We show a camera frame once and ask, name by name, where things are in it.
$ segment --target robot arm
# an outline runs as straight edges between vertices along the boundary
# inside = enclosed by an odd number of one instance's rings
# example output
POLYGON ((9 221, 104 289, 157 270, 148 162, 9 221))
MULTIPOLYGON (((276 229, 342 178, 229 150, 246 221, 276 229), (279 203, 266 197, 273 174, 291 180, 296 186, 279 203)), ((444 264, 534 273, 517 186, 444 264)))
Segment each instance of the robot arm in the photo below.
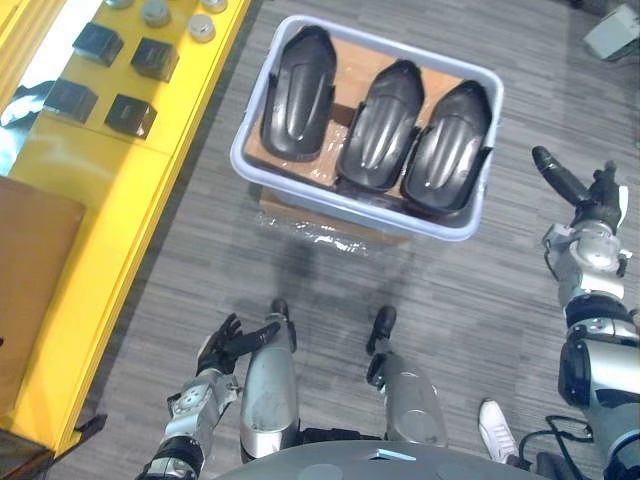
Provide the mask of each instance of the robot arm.
POLYGON ((169 397, 171 420, 155 456, 136 480, 197 480, 211 453, 213 430, 227 407, 237 399, 233 370, 238 357, 269 343, 280 325, 243 334, 230 315, 198 354, 196 376, 169 397))
POLYGON ((626 213, 626 187, 615 165, 596 170, 589 189, 544 147, 536 167, 575 208, 570 226, 555 224, 543 238, 567 321, 558 391, 580 408, 607 462, 605 479, 640 478, 640 350, 638 329, 622 299, 631 252, 616 231, 626 213))

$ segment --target gray carpet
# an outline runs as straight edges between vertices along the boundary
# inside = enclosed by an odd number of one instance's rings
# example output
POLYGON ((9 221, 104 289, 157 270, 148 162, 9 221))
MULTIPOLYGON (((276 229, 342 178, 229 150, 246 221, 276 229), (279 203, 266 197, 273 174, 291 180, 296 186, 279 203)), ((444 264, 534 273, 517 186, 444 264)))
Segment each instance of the gray carpet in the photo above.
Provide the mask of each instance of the gray carpet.
MULTIPOLYGON (((480 401, 500 402, 513 433, 544 428, 550 413, 579 415, 556 392, 564 325, 539 240, 571 208, 539 178, 529 151, 546 145, 588 181, 619 165, 631 208, 620 238, 638 242, 637 94, 633 59, 593 58, 581 38, 598 19, 553 0, 255 1, 210 102, 92 388, 108 413, 103 432, 64 458, 49 479, 133 478, 167 420, 165 398, 194 370, 205 335, 236 311, 259 325, 284 295, 298 326, 303 426, 384 430, 382 398, 364 382, 372 315, 394 304, 397 348, 438 387, 451 448, 486 456, 480 401), (482 226, 461 244, 415 238, 342 253, 260 218, 229 148, 278 23, 305 13, 495 70, 506 89, 482 226)), ((638 300, 638 262, 627 305, 638 300)), ((239 362, 244 377, 246 359, 239 362)), ((202 478, 240 464, 239 404, 215 435, 202 478)), ((551 440, 536 440, 557 451, 551 440)), ((593 446, 571 447, 584 472, 601 472, 593 446)))

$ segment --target white sneaker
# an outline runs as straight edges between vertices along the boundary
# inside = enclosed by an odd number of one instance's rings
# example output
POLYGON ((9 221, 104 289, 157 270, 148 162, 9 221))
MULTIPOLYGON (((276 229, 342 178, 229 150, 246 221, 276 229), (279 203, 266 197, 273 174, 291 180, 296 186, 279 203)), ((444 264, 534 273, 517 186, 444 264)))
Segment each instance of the white sneaker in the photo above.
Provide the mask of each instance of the white sneaker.
POLYGON ((494 462, 507 463, 509 455, 518 454, 516 441, 498 402, 483 400, 478 413, 478 428, 494 462))

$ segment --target wire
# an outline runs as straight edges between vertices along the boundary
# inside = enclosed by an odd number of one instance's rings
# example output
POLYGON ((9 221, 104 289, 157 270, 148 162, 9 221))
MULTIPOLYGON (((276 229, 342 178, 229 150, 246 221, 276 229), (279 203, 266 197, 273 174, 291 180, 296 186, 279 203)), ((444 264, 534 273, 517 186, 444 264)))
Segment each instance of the wire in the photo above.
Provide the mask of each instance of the wire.
POLYGON ((551 267, 551 262, 549 262, 549 247, 545 245, 545 252, 544 252, 544 263, 547 264, 547 268, 549 269, 549 271, 551 272, 551 275, 553 275, 553 279, 556 282, 559 282, 560 280, 558 280, 558 275, 556 275, 556 272, 553 270, 553 268, 551 267))
POLYGON ((518 456, 526 461, 527 459, 524 456, 524 448, 526 447, 527 442, 532 438, 541 437, 543 435, 553 435, 553 430, 539 430, 525 435, 522 440, 520 440, 520 445, 518 445, 518 456))
POLYGON ((565 417, 563 415, 549 415, 549 416, 545 417, 544 419, 549 424, 549 426, 551 427, 551 430, 553 430, 553 434, 556 437, 556 441, 558 442, 558 446, 560 447, 560 451, 562 451, 562 456, 564 457, 565 461, 569 465, 569 468, 571 469, 571 472, 573 473, 573 475, 578 480, 589 480, 588 477, 586 477, 585 475, 582 474, 582 472, 580 471, 578 466, 573 461, 573 458, 571 458, 571 455, 569 454, 569 451, 567 450, 566 445, 562 441, 562 437, 563 437, 562 433, 565 433, 565 434, 569 435, 570 437, 572 437, 572 438, 569 438, 569 437, 565 437, 565 438, 568 438, 568 439, 570 439, 572 441, 575 441, 575 442, 581 442, 581 443, 592 443, 593 442, 593 438, 580 439, 578 437, 574 437, 573 435, 571 435, 568 432, 561 432, 560 430, 558 430, 558 427, 556 427, 555 423, 553 423, 553 422, 554 422, 554 420, 564 420, 564 421, 567 421, 567 422, 579 423, 581 425, 585 425, 585 427, 587 427, 589 429, 589 432, 590 432, 591 428, 589 427, 589 424, 587 422, 585 422, 584 420, 579 420, 577 418, 571 418, 571 417, 565 417))
POLYGON ((531 440, 532 438, 535 437, 541 437, 544 435, 553 435, 556 439, 556 441, 558 442, 558 446, 560 447, 560 451, 562 452, 562 456, 564 457, 565 461, 567 462, 567 464, 569 465, 569 468, 571 469, 571 473, 573 473, 573 475, 575 476, 575 478, 577 480, 590 480, 588 477, 586 477, 585 475, 582 474, 582 472, 580 471, 580 469, 578 468, 578 466, 575 464, 575 462, 573 461, 573 459, 571 458, 571 455, 569 454, 569 451, 567 450, 567 447, 563 441, 563 438, 572 442, 578 442, 578 443, 593 443, 593 436, 591 434, 591 427, 589 426, 589 424, 587 422, 585 422, 584 420, 580 420, 578 418, 572 418, 572 417, 565 417, 563 415, 548 415, 545 417, 545 421, 549 424, 549 426, 551 427, 550 430, 539 430, 537 432, 532 432, 529 433, 527 435, 525 435, 522 440, 520 441, 520 445, 518 446, 518 456, 524 460, 525 462, 527 461, 525 455, 524 455, 524 451, 525 451, 525 447, 527 445, 527 442, 529 440, 531 440), (558 427, 555 425, 555 421, 566 421, 566 422, 572 422, 572 423, 577 423, 580 425, 584 425, 586 430, 587 430, 587 437, 577 437, 575 435, 573 435, 572 433, 566 432, 564 430, 559 430, 558 427))

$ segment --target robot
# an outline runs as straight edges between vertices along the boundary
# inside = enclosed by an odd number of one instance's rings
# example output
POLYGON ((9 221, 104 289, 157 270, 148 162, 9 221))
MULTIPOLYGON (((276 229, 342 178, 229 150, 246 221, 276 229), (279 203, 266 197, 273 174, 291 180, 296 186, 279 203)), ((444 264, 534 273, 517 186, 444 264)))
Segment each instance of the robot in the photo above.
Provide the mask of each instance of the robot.
MULTIPOLYGON (((543 237, 545 261, 558 282, 567 322, 558 391, 578 407, 589 438, 607 465, 605 480, 640 478, 640 339, 634 312, 622 304, 622 277, 631 253, 616 232, 628 203, 615 182, 615 165, 594 172, 588 189, 544 147, 532 151, 547 182, 575 207, 570 225, 543 237)), ((514 457, 510 465, 448 450, 436 390, 428 377, 391 344, 395 310, 378 312, 366 350, 366 380, 385 395, 383 438, 331 429, 299 430, 293 353, 295 325, 282 299, 272 302, 265 326, 244 334, 235 315, 205 342, 196 376, 169 397, 171 420, 154 458, 137 480, 197 480, 213 446, 214 429, 238 398, 236 360, 251 353, 242 394, 240 444, 245 465, 221 480, 350 480, 585 478, 552 426, 564 458, 539 455, 536 473, 514 457)), ((549 432, 534 432, 531 435, 549 432)))

